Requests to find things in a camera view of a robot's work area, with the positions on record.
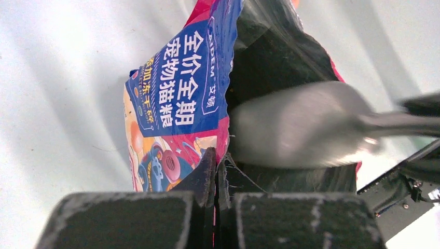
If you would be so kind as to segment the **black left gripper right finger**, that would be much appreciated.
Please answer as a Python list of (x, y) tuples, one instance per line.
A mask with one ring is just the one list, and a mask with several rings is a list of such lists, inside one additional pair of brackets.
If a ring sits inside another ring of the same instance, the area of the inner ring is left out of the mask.
[(219, 248), (385, 248), (349, 192), (267, 193), (226, 155), (218, 166)]

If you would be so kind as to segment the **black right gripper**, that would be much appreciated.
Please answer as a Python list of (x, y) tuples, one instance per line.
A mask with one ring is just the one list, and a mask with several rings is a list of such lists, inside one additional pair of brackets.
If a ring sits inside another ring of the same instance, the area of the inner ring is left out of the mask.
[[(418, 116), (439, 117), (439, 92), (402, 100)], [(357, 191), (389, 240), (431, 208), (439, 206), (439, 140), (431, 142)]]

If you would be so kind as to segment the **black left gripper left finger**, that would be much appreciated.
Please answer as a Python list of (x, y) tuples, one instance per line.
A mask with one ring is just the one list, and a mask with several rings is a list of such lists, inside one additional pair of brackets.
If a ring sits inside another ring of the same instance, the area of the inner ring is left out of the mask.
[(216, 152), (167, 192), (78, 192), (52, 211), (37, 248), (212, 248)]

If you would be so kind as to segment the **metal food scoop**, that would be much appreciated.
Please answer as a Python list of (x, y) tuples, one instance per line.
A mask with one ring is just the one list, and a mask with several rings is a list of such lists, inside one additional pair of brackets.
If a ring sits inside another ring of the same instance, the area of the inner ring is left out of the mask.
[(229, 117), (232, 157), (269, 168), (339, 167), (380, 151), (383, 137), (439, 137), (439, 117), (413, 115), (404, 107), (374, 112), (354, 87), (339, 81), (251, 99)]

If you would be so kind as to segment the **pet food bag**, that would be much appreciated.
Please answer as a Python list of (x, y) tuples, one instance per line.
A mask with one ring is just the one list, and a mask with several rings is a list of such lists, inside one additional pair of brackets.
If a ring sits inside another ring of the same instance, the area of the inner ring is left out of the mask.
[(340, 80), (291, 1), (197, 1), (183, 29), (137, 70), (123, 97), (136, 191), (199, 191), (204, 156), (237, 192), (355, 192), (358, 164), (277, 170), (228, 152), (229, 112), (277, 90)]

